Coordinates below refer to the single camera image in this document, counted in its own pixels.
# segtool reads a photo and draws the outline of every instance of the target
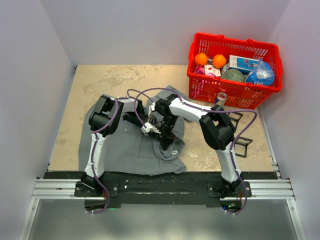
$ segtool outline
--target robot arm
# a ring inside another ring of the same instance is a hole
[[[140,100],[137,101],[135,106],[134,98],[120,98],[118,102],[119,107],[116,112],[114,98],[106,95],[101,96],[89,118],[91,130],[97,131],[105,126],[113,115],[116,114],[113,122],[107,128],[99,133],[92,134],[91,150],[88,164],[81,178],[82,184],[92,189],[98,188],[92,171],[92,165],[94,166],[94,172],[97,177],[102,178],[105,169],[103,159],[101,158],[105,156],[106,153],[106,138],[116,131],[122,113],[126,113],[123,116],[124,120],[141,127],[143,134],[159,140],[164,150],[166,150],[176,138],[172,130],[178,117],[184,117],[199,124],[206,143],[217,153],[221,165],[222,182],[228,186],[227,188],[231,191],[235,191],[240,185],[239,175],[241,171],[238,168],[234,150],[230,151],[232,141],[234,140],[235,128],[226,113],[203,111],[223,111],[221,106],[202,106],[186,100],[181,102],[177,95],[172,94],[166,99],[158,100],[153,105],[154,107],[151,108],[153,112],[157,112],[163,116],[161,124],[155,126],[151,121],[153,118],[152,112],[149,111],[149,115],[145,115]],[[135,110],[137,110],[144,124],[137,119],[134,112]]]
[[[172,133],[175,121],[177,120],[174,118],[176,116],[183,117],[199,124],[206,143],[216,151],[221,165],[222,178],[230,184],[231,189],[235,189],[240,184],[238,178],[241,174],[235,151],[234,149],[230,151],[232,141],[235,139],[234,133],[236,129],[226,113],[211,113],[203,110],[223,111],[224,109],[219,105],[210,107],[202,106],[184,99],[181,101],[175,94],[170,95],[164,100],[158,100],[155,103],[155,111],[164,116],[163,124],[159,127],[160,132],[162,134],[165,133],[164,136],[162,136],[162,139],[165,139],[166,135]],[[171,119],[168,122],[166,122],[166,115],[171,116]],[[164,149],[172,142],[170,139],[167,139],[166,141],[168,143],[165,143],[165,140],[163,140],[163,142],[160,141]]]
[[[134,101],[135,99],[131,97],[120,98],[118,100],[118,111],[116,109],[115,99],[108,95],[102,95],[95,104],[89,117],[90,130],[92,131],[91,149],[88,163],[81,177],[81,183],[90,189],[99,189],[93,173],[93,167],[96,176],[102,178],[105,172],[103,157],[106,155],[106,140],[109,135],[112,135],[117,130],[122,113],[132,113],[136,109],[139,114],[144,114],[142,101],[138,100],[135,106]],[[108,127],[102,129],[109,123],[112,117],[114,117],[113,121]]]

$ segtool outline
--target marble surface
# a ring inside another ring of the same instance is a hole
[[[50,161],[51,171],[77,171],[78,147],[84,117],[90,107],[103,94],[114,97],[126,95],[127,89],[144,90],[168,85],[188,95],[189,78],[186,65],[79,65],[66,104],[59,133]],[[149,92],[154,96],[157,91]],[[212,106],[212,103],[193,101]],[[252,119],[252,113],[244,113],[237,132],[241,131]],[[242,135],[253,139],[248,146],[247,157],[237,157],[242,171],[272,171],[272,165],[264,132],[257,118],[253,125]],[[210,148],[196,123],[185,122],[183,140],[186,143],[180,159],[187,171],[221,171],[215,151]]]

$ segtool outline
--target red basket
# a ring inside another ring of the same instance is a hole
[[[263,59],[272,68],[275,78],[271,86],[254,85],[220,79],[194,73],[196,68],[195,56],[205,53],[210,59],[217,54],[222,54],[226,59],[229,55],[236,55],[251,59]],[[237,40],[226,38],[224,35],[196,33],[189,52],[187,68],[189,77],[189,98],[211,102],[216,100],[218,93],[227,94],[225,105],[255,109],[263,103],[272,93],[277,93],[282,88],[282,65],[279,57],[278,46],[271,43],[253,41],[248,39]]]

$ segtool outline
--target blue plastic bag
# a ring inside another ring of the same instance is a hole
[[[255,66],[251,70],[245,82],[270,86],[274,82],[274,80],[275,74],[272,71],[271,67],[268,65],[268,63],[260,60],[257,63],[257,66]]]

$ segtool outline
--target gray towel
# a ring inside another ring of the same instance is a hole
[[[152,100],[166,99],[172,92],[162,90]],[[187,96],[179,92],[186,100]],[[79,170],[84,171],[88,163],[91,148],[91,131],[89,126],[89,116],[95,106],[87,112],[84,118],[81,140],[79,145]],[[156,114],[157,121],[161,120],[161,115]],[[176,140],[164,151],[160,143],[149,136],[144,136],[140,128],[121,118],[118,128],[114,134],[107,137],[106,155],[104,161],[105,171],[123,172],[141,175],[159,175],[164,173],[180,174],[185,171],[186,166],[178,158],[183,152],[185,143],[183,142],[185,123],[182,117],[178,120],[172,130],[176,135]]]

